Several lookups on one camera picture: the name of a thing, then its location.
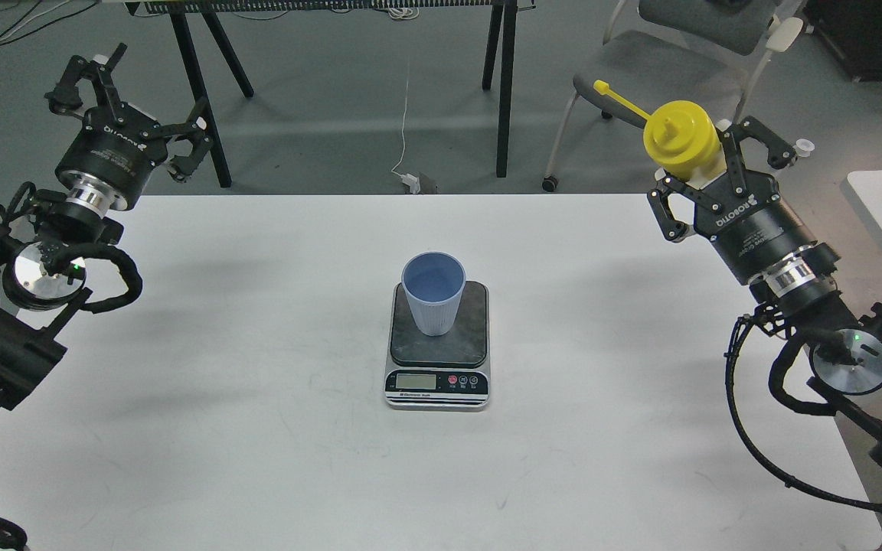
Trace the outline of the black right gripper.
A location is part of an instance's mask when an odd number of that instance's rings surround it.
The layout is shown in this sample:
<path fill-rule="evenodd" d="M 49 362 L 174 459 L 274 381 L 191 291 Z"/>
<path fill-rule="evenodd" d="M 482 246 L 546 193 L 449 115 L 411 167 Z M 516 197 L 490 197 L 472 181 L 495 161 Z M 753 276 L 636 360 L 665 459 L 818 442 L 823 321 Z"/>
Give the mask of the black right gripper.
<path fill-rule="evenodd" d="M 816 239 L 781 198 L 776 178 L 746 167 L 742 142 L 753 139 L 767 149 L 766 163 L 784 170 L 797 151 L 755 116 L 746 116 L 720 133 L 726 171 L 698 178 L 699 188 L 657 170 L 648 205 L 662 237 L 682 242 L 707 238 L 741 285 L 802 287 L 830 279 L 839 255 Z"/>

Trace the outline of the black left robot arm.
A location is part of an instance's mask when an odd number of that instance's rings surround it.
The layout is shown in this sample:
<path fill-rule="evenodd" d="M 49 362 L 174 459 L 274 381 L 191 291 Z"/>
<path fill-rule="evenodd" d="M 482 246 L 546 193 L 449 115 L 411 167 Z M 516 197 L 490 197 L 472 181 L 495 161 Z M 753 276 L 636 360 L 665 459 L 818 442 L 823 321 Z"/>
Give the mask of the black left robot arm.
<path fill-rule="evenodd" d="M 180 123 L 160 123 L 119 97 L 113 70 L 126 48 L 71 57 L 45 96 L 53 114 L 80 121 L 55 170 L 64 190 L 26 181 L 0 205 L 0 411 L 21 404 L 62 360 L 58 335 L 75 314 L 140 297 L 136 262 L 118 245 L 123 225 L 109 212 L 133 209 L 158 167 L 186 181 L 214 145 L 207 97 Z"/>

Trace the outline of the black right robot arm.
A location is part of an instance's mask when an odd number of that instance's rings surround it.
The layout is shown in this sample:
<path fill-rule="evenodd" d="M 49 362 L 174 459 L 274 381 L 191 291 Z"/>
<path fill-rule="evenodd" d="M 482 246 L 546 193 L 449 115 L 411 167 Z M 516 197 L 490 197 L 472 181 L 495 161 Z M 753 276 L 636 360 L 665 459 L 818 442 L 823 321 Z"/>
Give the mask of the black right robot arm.
<path fill-rule="evenodd" d="M 736 321 L 725 353 L 728 409 L 749 453 L 788 487 L 882 514 L 882 504 L 823 491 L 778 468 L 740 421 L 733 390 L 737 359 L 746 336 L 759 328 L 785 339 L 769 369 L 770 395 L 795 414 L 846 416 L 873 437 L 871 457 L 882 468 L 882 421 L 854 403 L 882 388 L 882 304 L 871 316 L 851 313 L 833 278 L 838 254 L 799 219 L 773 174 L 746 167 L 744 139 L 766 146 L 773 170 L 797 159 L 793 146 L 752 116 L 716 126 L 688 101 L 656 109 L 643 132 L 648 156 L 659 166 L 648 203 L 666 240 L 700 235 L 756 299 L 753 314 Z"/>

